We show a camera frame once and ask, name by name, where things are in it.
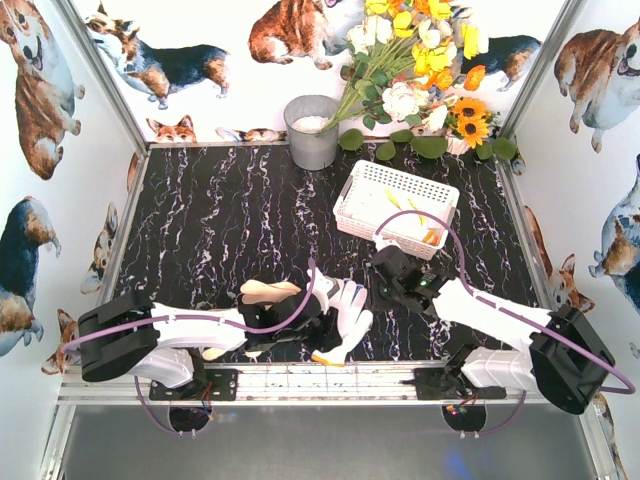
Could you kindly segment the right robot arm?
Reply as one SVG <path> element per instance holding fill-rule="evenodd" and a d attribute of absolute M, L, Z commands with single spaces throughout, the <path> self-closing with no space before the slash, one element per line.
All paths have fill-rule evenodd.
<path fill-rule="evenodd" d="M 615 363 L 584 313 L 570 305 L 551 311 L 466 288 L 451 273 L 422 270 L 397 246 L 373 255 L 369 279 L 376 310 L 403 306 L 505 344 L 503 350 L 471 345 L 456 352 L 445 371 L 460 391 L 537 392 L 560 410 L 581 415 L 608 374 L 604 367 Z"/>

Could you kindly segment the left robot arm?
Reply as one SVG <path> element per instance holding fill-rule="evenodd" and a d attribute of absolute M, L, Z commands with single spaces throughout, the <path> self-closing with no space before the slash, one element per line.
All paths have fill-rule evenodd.
<path fill-rule="evenodd" d="M 197 375 L 196 357 L 259 355 L 278 344 L 304 344 L 322 353 L 339 346 L 337 312 L 304 291 L 281 300 L 240 295 L 234 308 L 202 311 L 153 302 L 130 292 L 82 315 L 74 349 L 82 378 L 97 383 L 124 375 L 182 387 Z"/>

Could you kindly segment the yellow dotted knit glove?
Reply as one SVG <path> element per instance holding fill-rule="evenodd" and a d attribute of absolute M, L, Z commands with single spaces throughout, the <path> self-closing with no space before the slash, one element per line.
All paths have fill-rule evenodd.
<path fill-rule="evenodd" d="M 388 217 L 405 210 L 422 210 L 422 205 L 399 190 L 384 188 L 353 197 L 345 207 L 344 215 L 377 227 Z"/>

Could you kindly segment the white plastic storage basket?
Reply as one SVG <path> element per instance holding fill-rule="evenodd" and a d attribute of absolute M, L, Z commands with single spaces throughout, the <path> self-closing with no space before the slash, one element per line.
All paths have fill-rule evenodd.
<path fill-rule="evenodd" d="M 417 175 L 359 160 L 334 205 L 337 229 L 365 240 L 381 236 L 407 254 L 429 260 L 443 248 L 459 190 Z"/>

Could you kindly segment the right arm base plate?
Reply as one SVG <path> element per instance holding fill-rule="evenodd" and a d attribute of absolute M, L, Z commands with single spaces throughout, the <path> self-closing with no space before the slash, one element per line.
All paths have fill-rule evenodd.
<path fill-rule="evenodd" d="M 462 375 L 452 375 L 444 369 L 419 368 L 413 375 L 411 384 L 418 400 L 501 400 L 507 397 L 502 387 L 476 387 Z"/>

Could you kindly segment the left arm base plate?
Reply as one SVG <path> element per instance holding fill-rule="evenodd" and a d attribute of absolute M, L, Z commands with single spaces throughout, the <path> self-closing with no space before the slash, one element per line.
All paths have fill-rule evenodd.
<path fill-rule="evenodd" d="M 153 381 L 149 390 L 152 401 L 234 401 L 238 388 L 239 371 L 236 369 L 206 369 L 203 379 L 174 389 Z"/>

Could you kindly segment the white knit glove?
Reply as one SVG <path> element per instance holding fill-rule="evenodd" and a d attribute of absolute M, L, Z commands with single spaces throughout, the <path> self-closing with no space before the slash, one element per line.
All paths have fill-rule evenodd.
<path fill-rule="evenodd" d="M 312 359 L 325 366 L 343 367 L 350 352 L 362 341 L 373 323 L 373 313 L 366 308 L 368 290 L 353 280 L 338 280 L 338 290 L 329 298 L 337 311 L 337 329 L 341 343 L 327 352 L 315 350 Z"/>
<path fill-rule="evenodd" d="M 443 232 L 439 224 L 420 216 L 398 219 L 393 229 L 403 237 L 430 246 L 439 245 Z"/>

